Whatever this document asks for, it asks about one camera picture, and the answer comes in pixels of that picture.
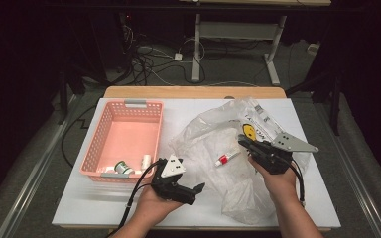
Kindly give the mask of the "black stand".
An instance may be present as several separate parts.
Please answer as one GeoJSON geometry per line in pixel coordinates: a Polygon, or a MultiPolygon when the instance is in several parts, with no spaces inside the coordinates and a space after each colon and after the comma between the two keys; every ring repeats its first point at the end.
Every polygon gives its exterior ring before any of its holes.
{"type": "Polygon", "coordinates": [[[341,71],[337,68],[326,69],[311,79],[290,87],[285,91],[290,96],[299,91],[309,91],[313,103],[324,103],[330,101],[329,126],[335,136],[338,131],[339,96],[341,92],[341,71]]]}
{"type": "Polygon", "coordinates": [[[60,125],[65,121],[68,113],[67,88],[70,87],[73,94],[83,95],[85,93],[82,79],[84,75],[85,70],[77,63],[64,64],[59,71],[60,125]]]}

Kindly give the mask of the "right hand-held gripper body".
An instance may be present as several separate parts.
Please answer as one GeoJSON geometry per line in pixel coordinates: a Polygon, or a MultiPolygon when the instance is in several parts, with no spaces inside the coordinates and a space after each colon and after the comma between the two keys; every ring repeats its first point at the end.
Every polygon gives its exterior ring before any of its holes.
{"type": "Polygon", "coordinates": [[[279,175],[289,168],[293,152],[316,153],[318,147],[289,133],[280,133],[272,142],[251,141],[248,150],[255,162],[269,174],[279,175]]]}

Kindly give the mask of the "clear plastic bag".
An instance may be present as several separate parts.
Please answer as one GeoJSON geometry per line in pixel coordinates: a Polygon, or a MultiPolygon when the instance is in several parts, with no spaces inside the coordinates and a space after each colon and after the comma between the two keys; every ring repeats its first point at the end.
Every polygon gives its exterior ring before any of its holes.
{"type": "MultiPolygon", "coordinates": [[[[280,133],[288,132],[257,100],[248,97],[197,115],[171,141],[171,147],[190,163],[197,179],[218,192],[222,214],[256,225],[274,212],[274,205],[262,176],[247,161],[252,156],[239,145],[238,135],[272,142],[280,133]],[[220,156],[233,151],[240,154],[225,165],[214,165],[220,156]]],[[[312,154],[293,152],[289,169],[298,179],[303,177],[312,154]]]]}

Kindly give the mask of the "metal floor rail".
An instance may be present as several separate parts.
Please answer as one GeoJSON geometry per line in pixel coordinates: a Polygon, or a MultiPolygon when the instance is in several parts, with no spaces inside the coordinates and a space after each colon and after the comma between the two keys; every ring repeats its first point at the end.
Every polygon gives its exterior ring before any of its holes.
{"type": "Polygon", "coordinates": [[[367,190],[365,183],[361,180],[361,177],[356,170],[354,163],[351,161],[347,151],[345,150],[340,138],[336,136],[328,123],[327,112],[323,105],[316,105],[317,113],[320,120],[324,124],[324,128],[330,135],[333,144],[338,151],[338,159],[341,163],[342,170],[356,196],[356,199],[361,207],[362,213],[368,221],[369,226],[372,229],[375,238],[381,238],[381,214],[379,213],[377,206],[371,196],[371,193],[367,190]]]}
{"type": "Polygon", "coordinates": [[[26,162],[18,164],[15,173],[26,172],[27,176],[22,179],[23,186],[0,226],[0,238],[12,238],[16,233],[81,100],[81,96],[71,96],[67,101],[67,114],[61,109],[54,112],[23,151],[22,158],[26,162]]]}

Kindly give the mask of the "white desk frame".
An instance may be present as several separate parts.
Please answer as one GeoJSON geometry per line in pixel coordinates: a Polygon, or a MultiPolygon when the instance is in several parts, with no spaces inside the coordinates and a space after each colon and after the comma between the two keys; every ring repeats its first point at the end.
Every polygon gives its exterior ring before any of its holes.
{"type": "Polygon", "coordinates": [[[264,54],[264,62],[274,86],[281,84],[274,66],[274,57],[285,28],[287,17],[281,16],[277,23],[235,23],[205,21],[200,14],[195,16],[194,50],[192,58],[191,81],[200,82],[202,54],[204,46],[201,38],[232,40],[267,40],[272,42],[271,50],[264,54]]]}

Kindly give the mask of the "person's left hand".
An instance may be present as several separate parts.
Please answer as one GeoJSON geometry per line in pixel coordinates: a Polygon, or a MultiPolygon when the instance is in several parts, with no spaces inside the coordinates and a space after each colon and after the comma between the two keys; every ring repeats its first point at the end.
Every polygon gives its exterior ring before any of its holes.
{"type": "Polygon", "coordinates": [[[139,197],[134,217],[151,228],[181,206],[180,202],[158,197],[151,187],[146,187],[139,197]]]}

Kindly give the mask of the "wooden table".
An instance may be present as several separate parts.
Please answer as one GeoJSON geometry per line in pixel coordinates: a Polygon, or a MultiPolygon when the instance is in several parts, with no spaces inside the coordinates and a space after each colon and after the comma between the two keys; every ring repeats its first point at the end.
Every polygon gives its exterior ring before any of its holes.
{"type": "Polygon", "coordinates": [[[226,99],[251,96],[257,99],[286,98],[280,87],[242,86],[110,86],[104,98],[226,99]]]}

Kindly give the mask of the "pink plastic basket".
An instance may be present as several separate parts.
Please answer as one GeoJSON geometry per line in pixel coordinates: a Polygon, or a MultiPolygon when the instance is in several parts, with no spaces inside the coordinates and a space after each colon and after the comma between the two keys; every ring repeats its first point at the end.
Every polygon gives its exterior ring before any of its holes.
{"type": "Polygon", "coordinates": [[[144,155],[157,160],[164,103],[146,99],[103,98],[95,111],[84,143],[79,171],[94,181],[135,182],[148,179],[151,167],[141,170],[144,155]],[[134,173],[120,175],[115,165],[124,161],[134,173]]]}

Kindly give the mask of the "green and white bottle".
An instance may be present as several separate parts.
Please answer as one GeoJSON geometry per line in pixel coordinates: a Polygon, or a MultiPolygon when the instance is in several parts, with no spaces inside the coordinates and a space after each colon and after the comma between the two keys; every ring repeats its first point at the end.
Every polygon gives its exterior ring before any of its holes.
{"type": "Polygon", "coordinates": [[[131,169],[124,161],[118,162],[114,167],[114,171],[120,175],[131,175],[134,173],[134,170],[131,169]]]}

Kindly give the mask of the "person's right hand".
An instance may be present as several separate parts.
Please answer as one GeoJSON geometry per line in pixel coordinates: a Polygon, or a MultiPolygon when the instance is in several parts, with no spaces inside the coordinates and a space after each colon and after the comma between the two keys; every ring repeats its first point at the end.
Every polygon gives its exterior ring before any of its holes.
{"type": "Polygon", "coordinates": [[[251,157],[248,158],[248,161],[264,178],[264,183],[273,201],[287,203],[290,200],[298,200],[294,172],[287,169],[283,174],[271,175],[251,157]]]}

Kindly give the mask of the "red and white tube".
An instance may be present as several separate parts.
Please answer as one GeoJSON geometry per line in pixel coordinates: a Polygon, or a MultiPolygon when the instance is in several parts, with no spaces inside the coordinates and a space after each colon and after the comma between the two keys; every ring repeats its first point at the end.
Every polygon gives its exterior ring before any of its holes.
{"type": "Polygon", "coordinates": [[[235,158],[240,154],[239,151],[233,151],[225,153],[224,155],[220,156],[218,160],[214,163],[216,167],[220,167],[222,165],[227,164],[231,159],[235,158]]]}

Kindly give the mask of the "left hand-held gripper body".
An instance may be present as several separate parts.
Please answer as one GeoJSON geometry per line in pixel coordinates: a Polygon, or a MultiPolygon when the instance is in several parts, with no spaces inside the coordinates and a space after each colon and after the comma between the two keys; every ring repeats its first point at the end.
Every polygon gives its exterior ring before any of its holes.
{"type": "Polygon", "coordinates": [[[182,159],[174,155],[168,159],[159,159],[151,182],[153,191],[162,199],[193,205],[196,190],[178,184],[185,171],[182,159]]]}

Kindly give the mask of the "white table board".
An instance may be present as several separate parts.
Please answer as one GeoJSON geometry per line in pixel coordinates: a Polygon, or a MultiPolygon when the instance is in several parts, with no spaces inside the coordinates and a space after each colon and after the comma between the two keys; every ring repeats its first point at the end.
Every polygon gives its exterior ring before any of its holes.
{"type": "MultiPolygon", "coordinates": [[[[225,104],[224,99],[166,99],[159,155],[173,151],[168,142],[185,128],[191,119],[209,109],[225,104]]],[[[266,109],[290,134],[304,140],[305,133],[293,103],[289,99],[261,99],[266,109]]],[[[131,194],[131,183],[93,181],[79,169],[92,134],[87,133],[63,192],[53,223],[65,228],[110,228],[119,224],[131,194]]],[[[338,228],[340,222],[315,160],[310,160],[304,174],[306,211],[321,230],[338,228]]],[[[273,230],[277,219],[271,215],[258,225],[237,222],[220,211],[220,196],[205,188],[193,205],[184,205],[170,213],[160,229],[187,230],[273,230]]]]}

